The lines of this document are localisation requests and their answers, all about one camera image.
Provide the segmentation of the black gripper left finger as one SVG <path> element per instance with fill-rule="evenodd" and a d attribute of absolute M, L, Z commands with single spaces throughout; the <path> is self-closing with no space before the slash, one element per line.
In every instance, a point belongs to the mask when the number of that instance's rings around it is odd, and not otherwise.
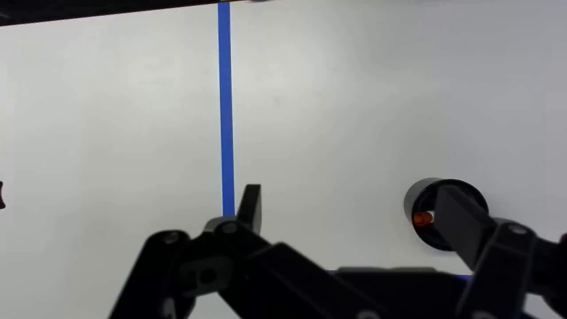
<path fill-rule="evenodd" d="M 208 233 L 261 233 L 263 228 L 263 185 L 247 184 L 235 216 L 213 217 L 206 223 Z"/>

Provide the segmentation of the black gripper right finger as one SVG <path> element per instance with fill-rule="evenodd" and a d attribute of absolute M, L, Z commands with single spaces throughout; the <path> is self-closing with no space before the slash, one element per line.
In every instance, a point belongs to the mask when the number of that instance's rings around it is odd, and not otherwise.
<path fill-rule="evenodd" d="M 493 217 L 484 194 L 472 184 L 438 187 L 435 228 L 470 269 L 477 269 L 491 249 L 504 255 L 532 251 L 536 246 L 536 233 L 530 228 Z"/>

